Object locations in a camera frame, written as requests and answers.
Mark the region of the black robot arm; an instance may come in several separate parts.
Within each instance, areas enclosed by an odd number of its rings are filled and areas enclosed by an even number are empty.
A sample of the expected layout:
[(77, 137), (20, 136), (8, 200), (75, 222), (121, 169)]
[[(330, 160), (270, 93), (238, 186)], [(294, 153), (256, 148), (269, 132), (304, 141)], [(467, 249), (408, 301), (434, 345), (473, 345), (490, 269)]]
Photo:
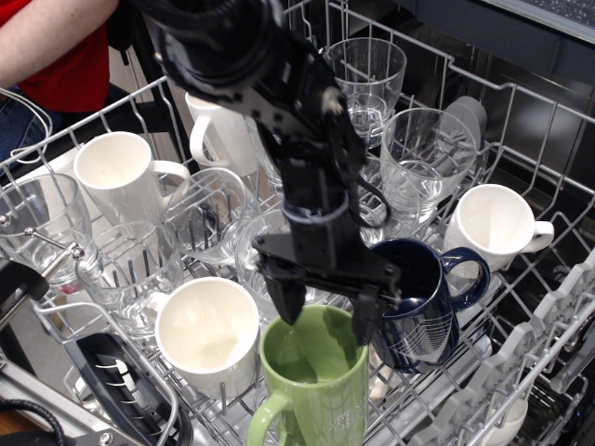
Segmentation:
[(400, 269), (361, 236), (366, 148), (333, 70), (285, 24), (276, 1), (141, 1), (165, 74), (193, 96), (252, 119), (282, 183), (286, 233), (258, 235), (258, 269), (294, 323), (309, 287), (349, 297), (359, 344), (396, 299)]

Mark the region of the person forearm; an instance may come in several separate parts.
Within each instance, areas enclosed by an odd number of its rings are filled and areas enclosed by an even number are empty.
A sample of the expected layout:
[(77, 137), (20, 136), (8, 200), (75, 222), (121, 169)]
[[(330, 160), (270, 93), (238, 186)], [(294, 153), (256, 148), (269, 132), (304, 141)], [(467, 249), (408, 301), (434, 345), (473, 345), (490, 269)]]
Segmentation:
[(1, 86), (40, 72), (96, 31), (116, 1), (32, 1), (1, 26)]

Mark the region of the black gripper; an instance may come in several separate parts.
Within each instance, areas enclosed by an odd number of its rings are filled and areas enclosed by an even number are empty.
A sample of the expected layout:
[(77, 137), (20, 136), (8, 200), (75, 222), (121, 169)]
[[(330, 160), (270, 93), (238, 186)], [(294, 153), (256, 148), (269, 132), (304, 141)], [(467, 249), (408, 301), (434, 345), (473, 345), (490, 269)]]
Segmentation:
[(258, 267), (281, 319), (293, 325), (305, 304), (306, 287), (351, 297), (352, 330), (357, 343), (367, 345), (384, 313), (384, 301), (398, 303), (401, 272), (363, 242), (352, 211), (357, 199), (350, 191), (327, 212), (294, 206), (282, 211), (289, 223), (285, 233), (258, 235), (252, 246)]

